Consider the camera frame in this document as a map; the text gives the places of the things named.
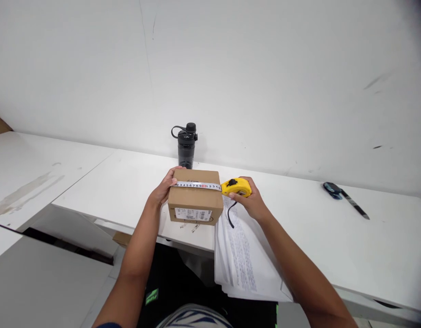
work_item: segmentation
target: stack of papers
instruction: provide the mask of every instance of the stack of papers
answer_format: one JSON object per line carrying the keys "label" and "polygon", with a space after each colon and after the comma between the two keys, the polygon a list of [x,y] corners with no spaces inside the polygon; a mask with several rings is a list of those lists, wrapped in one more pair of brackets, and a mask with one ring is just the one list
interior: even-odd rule
{"label": "stack of papers", "polygon": [[293,302],[279,274],[279,266],[258,223],[241,204],[224,199],[224,210],[215,228],[215,283],[229,297]]}

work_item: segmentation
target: bottle cap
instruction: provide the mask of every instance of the bottle cap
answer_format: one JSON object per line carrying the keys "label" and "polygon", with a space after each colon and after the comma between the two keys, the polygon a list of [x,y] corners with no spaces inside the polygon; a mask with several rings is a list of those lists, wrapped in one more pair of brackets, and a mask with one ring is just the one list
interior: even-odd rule
{"label": "bottle cap", "polygon": [[195,123],[188,123],[186,125],[186,132],[188,133],[195,133],[197,131],[196,127],[195,127]]}

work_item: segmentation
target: black strap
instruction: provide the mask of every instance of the black strap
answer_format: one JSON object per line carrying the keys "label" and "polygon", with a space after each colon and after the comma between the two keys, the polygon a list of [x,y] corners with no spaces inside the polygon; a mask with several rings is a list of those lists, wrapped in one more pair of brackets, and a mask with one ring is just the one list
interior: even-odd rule
{"label": "black strap", "polygon": [[230,211],[230,209],[231,209],[233,206],[235,206],[237,203],[238,203],[238,202],[233,203],[233,205],[232,205],[231,207],[229,207],[229,209],[227,210],[227,218],[229,219],[230,226],[231,226],[233,229],[235,228],[235,226],[233,225],[232,221],[230,221],[230,214],[229,214],[229,211]]}
{"label": "black strap", "polygon": [[[186,132],[185,128],[180,127],[180,126],[178,126],[178,125],[174,126],[174,128],[179,128],[179,129],[182,129],[183,131],[185,131],[185,132]],[[176,137],[176,136],[174,135],[174,133],[173,133],[174,128],[172,128],[172,129],[171,129],[171,135],[172,135],[174,138],[178,139],[179,137]]]}

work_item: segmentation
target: barcode label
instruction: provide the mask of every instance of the barcode label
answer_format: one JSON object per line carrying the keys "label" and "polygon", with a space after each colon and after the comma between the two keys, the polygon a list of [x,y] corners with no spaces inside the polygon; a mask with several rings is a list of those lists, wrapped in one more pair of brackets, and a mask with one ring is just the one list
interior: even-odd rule
{"label": "barcode label", "polygon": [[210,221],[211,210],[193,210],[175,207],[175,217],[183,220]]}

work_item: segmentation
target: yellow tape measure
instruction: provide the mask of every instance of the yellow tape measure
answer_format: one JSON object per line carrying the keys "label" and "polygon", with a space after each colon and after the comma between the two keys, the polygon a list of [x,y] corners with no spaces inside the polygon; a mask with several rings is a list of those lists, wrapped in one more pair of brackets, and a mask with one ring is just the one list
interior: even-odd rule
{"label": "yellow tape measure", "polygon": [[252,194],[252,189],[247,180],[235,178],[230,179],[221,185],[221,193],[224,196],[229,196],[231,192],[241,195],[242,197],[248,197]]}
{"label": "yellow tape measure", "polygon": [[243,178],[230,179],[222,185],[207,182],[177,181],[173,187],[212,189],[220,191],[224,196],[229,196],[231,192],[243,197],[248,197],[252,194],[248,181]]}

